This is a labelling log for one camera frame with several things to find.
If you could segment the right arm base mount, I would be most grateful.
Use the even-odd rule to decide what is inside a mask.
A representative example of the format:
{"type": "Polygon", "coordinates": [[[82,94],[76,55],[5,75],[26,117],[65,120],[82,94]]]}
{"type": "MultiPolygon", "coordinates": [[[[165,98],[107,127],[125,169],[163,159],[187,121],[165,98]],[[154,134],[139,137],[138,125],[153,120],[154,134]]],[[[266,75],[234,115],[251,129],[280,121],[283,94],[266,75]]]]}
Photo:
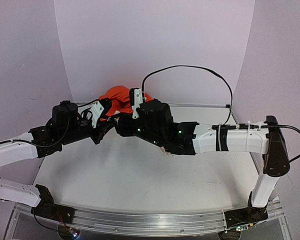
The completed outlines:
{"type": "Polygon", "coordinates": [[[234,229],[236,227],[256,224],[268,219],[266,208],[245,207],[235,210],[229,210],[224,213],[226,228],[234,229]]]}

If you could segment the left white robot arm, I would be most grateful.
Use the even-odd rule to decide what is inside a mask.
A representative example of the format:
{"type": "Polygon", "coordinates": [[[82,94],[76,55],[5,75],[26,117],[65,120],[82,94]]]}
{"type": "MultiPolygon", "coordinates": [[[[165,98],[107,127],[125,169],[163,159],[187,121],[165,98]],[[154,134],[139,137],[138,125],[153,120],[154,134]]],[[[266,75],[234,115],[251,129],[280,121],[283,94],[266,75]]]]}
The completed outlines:
{"type": "MultiPolygon", "coordinates": [[[[80,106],[69,100],[52,109],[52,117],[39,127],[0,142],[0,167],[23,160],[40,159],[60,152],[63,146],[87,138],[99,144],[115,125],[119,110],[109,98],[80,106]]],[[[25,185],[0,177],[0,200],[37,208],[46,218],[54,218],[58,208],[49,189],[42,185],[25,185]]]]}

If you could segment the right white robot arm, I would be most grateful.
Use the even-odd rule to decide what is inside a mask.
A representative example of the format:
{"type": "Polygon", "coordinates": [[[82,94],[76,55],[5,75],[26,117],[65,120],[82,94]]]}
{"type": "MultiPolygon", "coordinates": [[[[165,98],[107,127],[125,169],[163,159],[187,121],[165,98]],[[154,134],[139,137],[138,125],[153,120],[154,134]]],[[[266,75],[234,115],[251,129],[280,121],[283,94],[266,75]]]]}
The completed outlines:
{"type": "Polygon", "coordinates": [[[206,124],[196,121],[174,122],[170,106],[151,100],[121,113],[116,132],[122,137],[138,137],[173,155],[207,152],[249,152],[261,154],[263,170],[252,190],[250,205],[264,208],[278,179],[290,170],[286,141],[274,116],[264,122],[206,124]]]}

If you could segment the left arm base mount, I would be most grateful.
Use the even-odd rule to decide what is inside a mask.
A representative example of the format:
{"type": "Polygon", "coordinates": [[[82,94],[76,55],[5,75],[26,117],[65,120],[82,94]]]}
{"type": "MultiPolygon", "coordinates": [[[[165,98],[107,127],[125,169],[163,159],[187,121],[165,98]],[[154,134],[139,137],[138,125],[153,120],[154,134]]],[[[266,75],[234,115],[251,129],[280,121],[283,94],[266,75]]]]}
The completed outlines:
{"type": "Polygon", "coordinates": [[[73,207],[56,204],[47,187],[40,184],[36,184],[35,187],[38,189],[40,202],[31,208],[33,215],[65,224],[73,222],[75,215],[73,207]]]}

